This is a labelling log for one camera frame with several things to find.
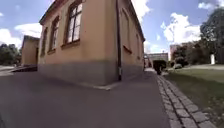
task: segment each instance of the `drainpipe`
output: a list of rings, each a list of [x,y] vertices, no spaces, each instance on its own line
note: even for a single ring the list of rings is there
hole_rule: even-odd
[[[121,64],[121,35],[120,35],[120,17],[119,17],[119,5],[118,0],[116,0],[116,22],[117,22],[117,70],[118,70],[118,80],[122,80],[122,64]]]

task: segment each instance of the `paved road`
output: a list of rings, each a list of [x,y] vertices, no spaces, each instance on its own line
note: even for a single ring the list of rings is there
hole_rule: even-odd
[[[8,70],[12,70],[14,68],[15,67],[12,67],[12,66],[1,66],[0,65],[0,71],[8,71]]]
[[[38,73],[1,76],[0,114],[6,128],[170,128],[152,73],[111,91]]]

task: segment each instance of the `yellow building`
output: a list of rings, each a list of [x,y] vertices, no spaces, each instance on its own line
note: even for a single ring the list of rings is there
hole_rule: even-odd
[[[145,39],[131,0],[55,0],[40,24],[42,74],[105,85],[143,71]]]
[[[24,36],[22,45],[22,66],[37,66],[39,38]]]

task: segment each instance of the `grass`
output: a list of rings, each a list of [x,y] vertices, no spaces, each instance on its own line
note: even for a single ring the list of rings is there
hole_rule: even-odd
[[[211,121],[224,128],[224,71],[175,70],[166,78],[184,92]]]

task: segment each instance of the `stone foundation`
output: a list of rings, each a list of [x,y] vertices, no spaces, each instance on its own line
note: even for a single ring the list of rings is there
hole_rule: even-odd
[[[142,67],[122,65],[123,79],[140,74]],[[38,72],[71,83],[104,86],[118,81],[117,64],[110,61],[72,62],[38,65]]]

